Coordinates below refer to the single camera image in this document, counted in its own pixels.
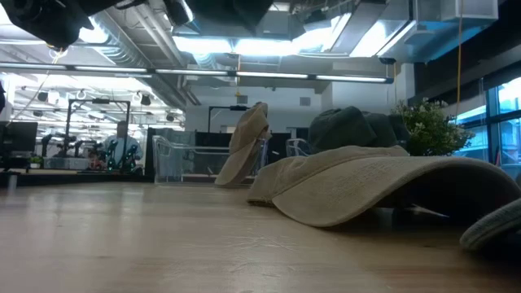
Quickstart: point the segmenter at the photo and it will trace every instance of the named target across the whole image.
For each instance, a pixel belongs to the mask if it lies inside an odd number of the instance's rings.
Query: desk
[[[520,292],[461,230],[320,230],[246,189],[97,183],[0,196],[0,291]]]

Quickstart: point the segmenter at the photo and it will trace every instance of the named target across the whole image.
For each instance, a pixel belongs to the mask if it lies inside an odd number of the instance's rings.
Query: potted plant
[[[31,163],[31,168],[40,168],[43,164],[43,158],[41,156],[34,156],[29,159],[29,163]]]
[[[407,143],[410,155],[452,155],[468,147],[475,135],[451,121],[441,111],[446,102],[430,103],[425,98],[412,107],[401,101],[392,111],[404,118],[411,137]]]

